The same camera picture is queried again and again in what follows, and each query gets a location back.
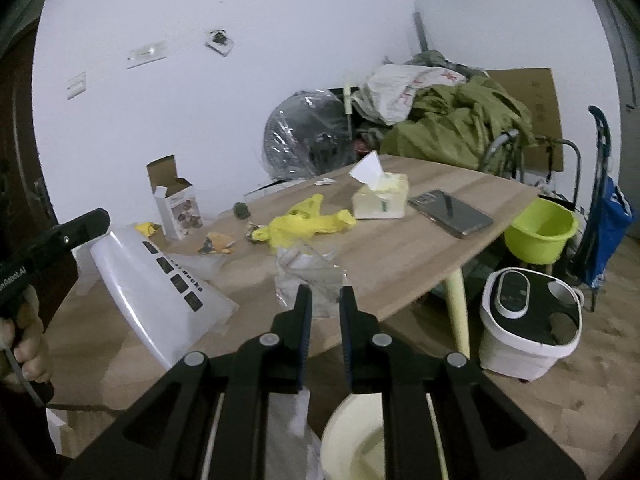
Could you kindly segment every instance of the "white packaging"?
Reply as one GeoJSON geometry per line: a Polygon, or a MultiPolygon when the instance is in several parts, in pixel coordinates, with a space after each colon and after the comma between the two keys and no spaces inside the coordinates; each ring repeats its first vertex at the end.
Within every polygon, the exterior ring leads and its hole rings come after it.
{"type": "Polygon", "coordinates": [[[121,313],[167,369],[206,332],[225,333],[238,309],[133,227],[113,230],[91,254],[121,313]]]}
{"type": "Polygon", "coordinates": [[[191,183],[179,178],[173,155],[146,165],[154,199],[160,212],[162,230],[169,238],[182,240],[202,227],[202,217],[191,183]]]}
{"type": "Polygon", "coordinates": [[[417,90],[465,81],[462,74],[439,66],[387,64],[378,67],[352,99],[364,118],[391,126],[409,116],[417,90]]]}

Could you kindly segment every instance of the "blue bag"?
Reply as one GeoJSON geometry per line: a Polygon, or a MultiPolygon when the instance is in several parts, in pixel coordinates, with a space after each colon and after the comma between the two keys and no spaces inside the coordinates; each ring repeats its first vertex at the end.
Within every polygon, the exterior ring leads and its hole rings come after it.
{"type": "Polygon", "coordinates": [[[620,245],[626,228],[636,219],[636,213],[610,176],[607,177],[604,195],[594,213],[599,216],[596,220],[598,235],[582,269],[584,275],[579,277],[591,288],[600,288],[607,262],[620,245]]]}

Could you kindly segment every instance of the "tissue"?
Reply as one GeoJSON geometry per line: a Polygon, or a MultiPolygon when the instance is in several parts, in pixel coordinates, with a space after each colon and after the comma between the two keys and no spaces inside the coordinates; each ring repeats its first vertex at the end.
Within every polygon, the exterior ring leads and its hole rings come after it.
{"type": "Polygon", "coordinates": [[[373,151],[349,174],[364,184],[353,195],[353,215],[357,219],[403,218],[409,195],[409,179],[404,173],[385,173],[373,151]]]}

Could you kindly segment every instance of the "white plastic bag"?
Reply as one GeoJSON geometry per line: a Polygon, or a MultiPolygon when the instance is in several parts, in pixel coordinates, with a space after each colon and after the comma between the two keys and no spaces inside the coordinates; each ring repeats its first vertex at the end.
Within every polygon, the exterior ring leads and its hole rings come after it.
{"type": "Polygon", "coordinates": [[[298,287],[308,285],[313,297],[314,319],[338,314],[340,289],[346,284],[343,269],[302,241],[289,249],[278,248],[276,264],[276,295],[285,310],[293,308],[298,287]]]}
{"type": "Polygon", "coordinates": [[[353,93],[353,101],[364,118],[391,126],[409,116],[417,90],[465,81],[462,74],[439,66],[387,64],[377,68],[353,93]]]}

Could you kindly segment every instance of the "tissue box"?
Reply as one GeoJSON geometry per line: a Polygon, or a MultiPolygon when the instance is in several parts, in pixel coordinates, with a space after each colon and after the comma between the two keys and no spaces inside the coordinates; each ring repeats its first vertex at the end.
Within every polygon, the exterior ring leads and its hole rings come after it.
{"type": "Polygon", "coordinates": [[[182,240],[202,227],[202,217],[191,183],[178,177],[175,157],[165,156],[146,165],[149,182],[162,220],[162,230],[169,238],[182,240]]]}
{"type": "Polygon", "coordinates": [[[353,215],[358,219],[403,218],[408,195],[409,179],[404,173],[385,173],[376,191],[364,185],[353,195],[353,215]]]}

